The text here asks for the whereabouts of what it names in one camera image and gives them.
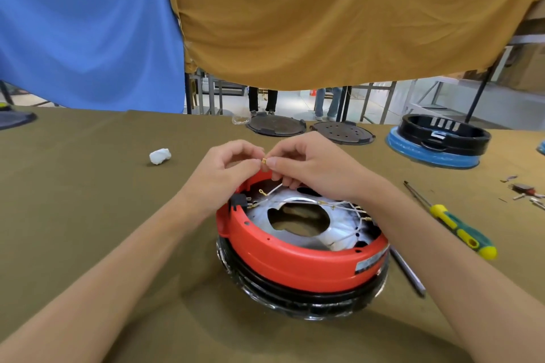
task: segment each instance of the black cover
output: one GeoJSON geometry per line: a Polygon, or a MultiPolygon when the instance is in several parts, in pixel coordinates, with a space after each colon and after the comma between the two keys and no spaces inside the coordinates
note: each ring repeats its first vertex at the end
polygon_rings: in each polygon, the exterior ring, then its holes
{"type": "Polygon", "coordinates": [[[397,133],[430,151],[474,157],[486,152],[491,135],[467,123],[429,115],[405,115],[397,133]]]}
{"type": "Polygon", "coordinates": [[[25,125],[36,118],[34,112],[13,111],[8,105],[0,106],[0,130],[25,125]]]}
{"type": "Polygon", "coordinates": [[[320,132],[327,139],[341,145],[366,145],[372,143],[375,138],[367,129],[350,121],[318,122],[310,129],[320,132]]]}
{"type": "Polygon", "coordinates": [[[260,276],[242,260],[226,238],[218,237],[216,247],[228,273],[251,298],[290,317],[308,320],[344,317],[365,308],[385,283],[390,253],[388,250],[384,254],[386,261],[380,273],[362,285],[337,293],[312,293],[260,276]]]}
{"type": "Polygon", "coordinates": [[[247,124],[248,128],[261,135],[267,136],[295,136],[306,132],[304,120],[298,121],[280,115],[268,115],[258,112],[247,124]]]}

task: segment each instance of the black base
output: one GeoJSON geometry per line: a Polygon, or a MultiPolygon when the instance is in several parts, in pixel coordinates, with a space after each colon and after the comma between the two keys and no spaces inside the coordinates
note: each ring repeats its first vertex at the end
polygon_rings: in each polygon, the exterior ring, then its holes
{"type": "Polygon", "coordinates": [[[226,238],[218,237],[216,248],[227,272],[252,299],[290,317],[305,320],[345,317],[365,308],[382,290],[389,264],[388,250],[382,269],[364,284],[342,292],[313,293],[260,276],[242,260],[226,238]]]}

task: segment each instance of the right hand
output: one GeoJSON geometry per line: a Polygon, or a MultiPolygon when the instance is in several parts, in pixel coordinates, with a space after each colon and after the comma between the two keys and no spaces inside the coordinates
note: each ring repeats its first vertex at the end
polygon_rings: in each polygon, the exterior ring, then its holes
{"type": "Polygon", "coordinates": [[[303,183],[332,200],[359,202],[368,181],[380,178],[318,132],[284,139],[265,158],[273,181],[291,189],[303,183]]]}

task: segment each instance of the black pants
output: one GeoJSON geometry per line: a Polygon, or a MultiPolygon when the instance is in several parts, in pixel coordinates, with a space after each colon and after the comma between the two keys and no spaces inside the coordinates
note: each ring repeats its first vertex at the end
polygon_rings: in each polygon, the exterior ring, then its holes
{"type": "MultiPolygon", "coordinates": [[[[259,103],[257,100],[257,88],[250,86],[248,92],[248,98],[250,100],[250,111],[258,111],[259,103]]],[[[269,89],[269,98],[267,99],[267,108],[265,111],[276,111],[276,99],[278,98],[278,91],[269,89]]]]}

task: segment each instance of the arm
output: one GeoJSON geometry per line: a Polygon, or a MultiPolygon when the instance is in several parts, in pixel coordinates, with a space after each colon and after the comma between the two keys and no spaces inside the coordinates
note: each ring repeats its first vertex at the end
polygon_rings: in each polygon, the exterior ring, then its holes
{"type": "Polygon", "coordinates": [[[180,240],[259,171],[263,155],[245,141],[212,148],[171,201],[0,345],[0,361],[102,361],[180,240]]]}
{"type": "Polygon", "coordinates": [[[387,180],[316,132],[279,142],[267,155],[267,166],[286,186],[304,182],[326,197],[364,207],[476,362],[543,360],[545,307],[387,180]]]}

